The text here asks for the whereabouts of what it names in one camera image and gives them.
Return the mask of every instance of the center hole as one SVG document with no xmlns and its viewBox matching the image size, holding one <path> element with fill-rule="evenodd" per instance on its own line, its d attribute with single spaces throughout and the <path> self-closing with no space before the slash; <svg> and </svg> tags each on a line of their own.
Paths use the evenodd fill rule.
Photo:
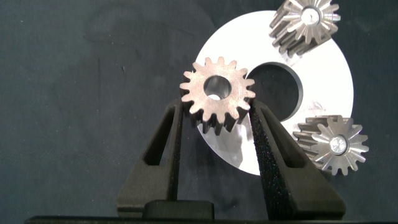
<svg viewBox="0 0 398 224">
<path fill-rule="evenodd" d="M 203 89 L 206 95 L 213 100 L 222 100 L 231 94 L 231 84 L 226 78 L 219 75 L 208 78 Z"/>
<path fill-rule="evenodd" d="M 308 26 L 318 24 L 319 19 L 319 12 L 311 7 L 304 9 L 301 14 L 301 20 Z"/>
<path fill-rule="evenodd" d="M 293 116 L 299 109 L 303 90 L 297 74 L 288 66 L 273 62 L 256 67 L 248 76 L 256 84 L 256 99 L 265 103 L 279 121 Z"/>
</svg>

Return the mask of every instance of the white disc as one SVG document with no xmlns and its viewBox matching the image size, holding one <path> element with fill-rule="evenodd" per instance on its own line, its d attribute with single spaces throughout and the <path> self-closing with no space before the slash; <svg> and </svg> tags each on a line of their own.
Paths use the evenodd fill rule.
<svg viewBox="0 0 398 224">
<path fill-rule="evenodd" d="M 247 68 L 248 74 L 265 63 L 286 68 L 295 78 L 299 92 L 296 109 L 282 121 L 292 137 L 294 131 L 300 131 L 297 124 L 304 123 L 305 118 L 331 114 L 351 117 L 353 81 L 339 47 L 329 40 L 302 57 L 281 55 L 272 46 L 274 39 L 269 37 L 274 14 L 275 11 L 253 12 L 228 22 L 208 39 L 196 62 L 204 65 L 206 57 L 217 61 L 222 56 L 226 63 L 236 60 L 237 70 Z M 216 136 L 211 128 L 207 134 L 201 134 L 226 162 L 250 174 L 260 174 L 249 115 L 230 133 L 223 128 Z"/>
</svg>

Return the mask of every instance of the black fabric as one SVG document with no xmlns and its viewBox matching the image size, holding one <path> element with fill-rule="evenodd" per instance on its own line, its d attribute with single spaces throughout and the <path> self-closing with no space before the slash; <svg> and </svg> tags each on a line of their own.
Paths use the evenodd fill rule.
<svg viewBox="0 0 398 224">
<path fill-rule="evenodd" d="M 359 171 L 328 179 L 345 220 L 398 220 L 398 1 L 334 2 L 370 151 Z M 281 3 L 0 1 L 0 223 L 116 216 L 117 193 L 206 40 Z M 178 197 L 213 202 L 215 218 L 267 218 L 259 177 L 220 159 L 189 123 Z"/>
</svg>

